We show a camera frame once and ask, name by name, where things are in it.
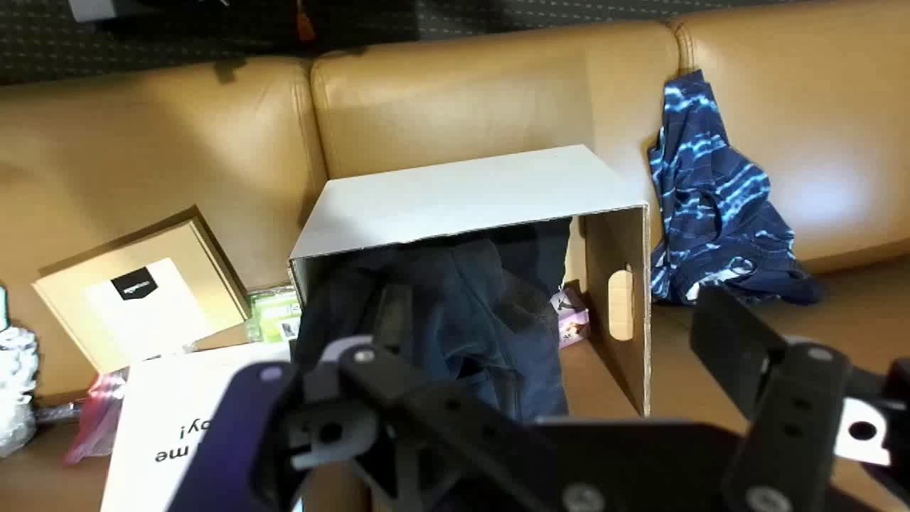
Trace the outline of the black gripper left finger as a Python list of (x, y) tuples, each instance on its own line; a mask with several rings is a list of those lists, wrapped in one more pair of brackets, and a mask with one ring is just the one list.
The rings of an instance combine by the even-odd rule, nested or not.
[(373, 345), (408, 361), (414, 342), (411, 288), (401, 281), (384, 284), (373, 312)]

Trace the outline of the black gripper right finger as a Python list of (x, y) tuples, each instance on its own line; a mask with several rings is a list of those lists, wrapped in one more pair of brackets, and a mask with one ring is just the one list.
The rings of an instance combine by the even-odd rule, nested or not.
[(690, 321), (690, 349), (730, 403), (751, 419), (765, 372), (781, 359), (788, 342), (724, 288), (703, 288)]

